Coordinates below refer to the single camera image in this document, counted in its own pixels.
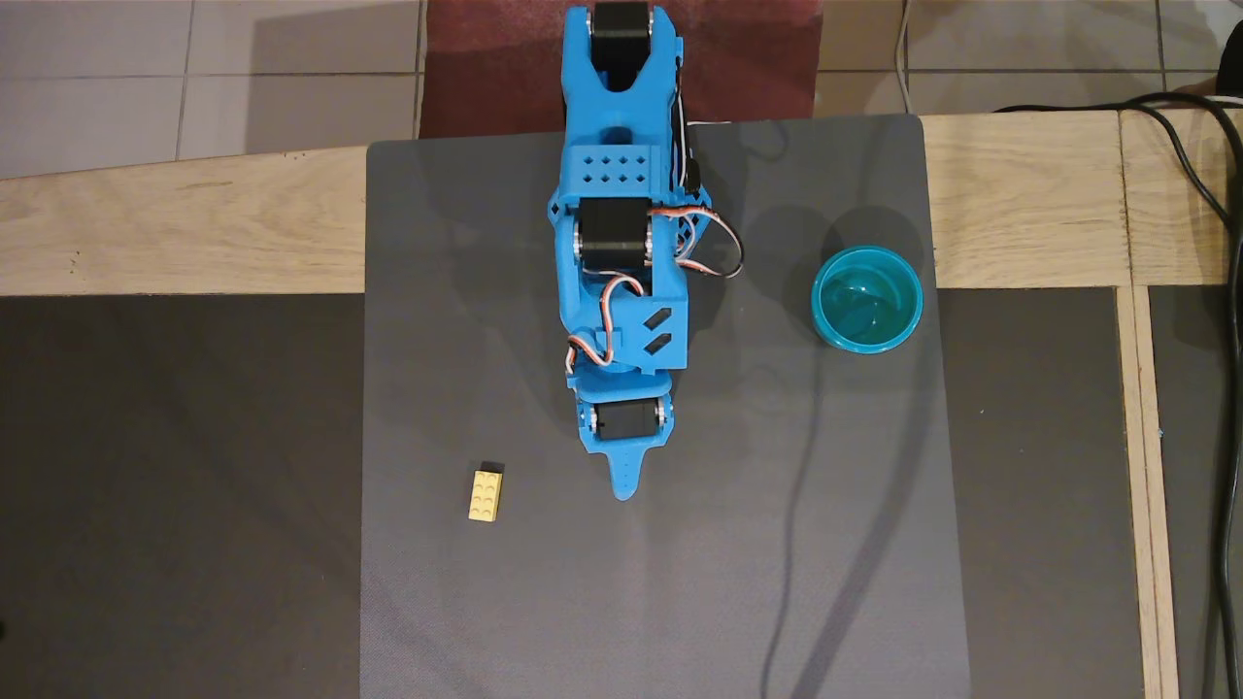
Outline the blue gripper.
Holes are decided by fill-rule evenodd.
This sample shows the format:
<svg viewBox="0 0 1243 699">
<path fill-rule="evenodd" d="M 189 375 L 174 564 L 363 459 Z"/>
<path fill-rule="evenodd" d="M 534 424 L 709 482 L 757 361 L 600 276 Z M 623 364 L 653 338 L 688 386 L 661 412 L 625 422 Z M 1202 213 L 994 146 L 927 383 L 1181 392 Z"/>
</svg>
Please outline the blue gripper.
<svg viewBox="0 0 1243 699">
<path fill-rule="evenodd" d="M 622 502 L 638 491 L 648 449 L 665 447 L 672 434 L 672 376 L 577 376 L 580 442 L 605 454 Z"/>
</svg>

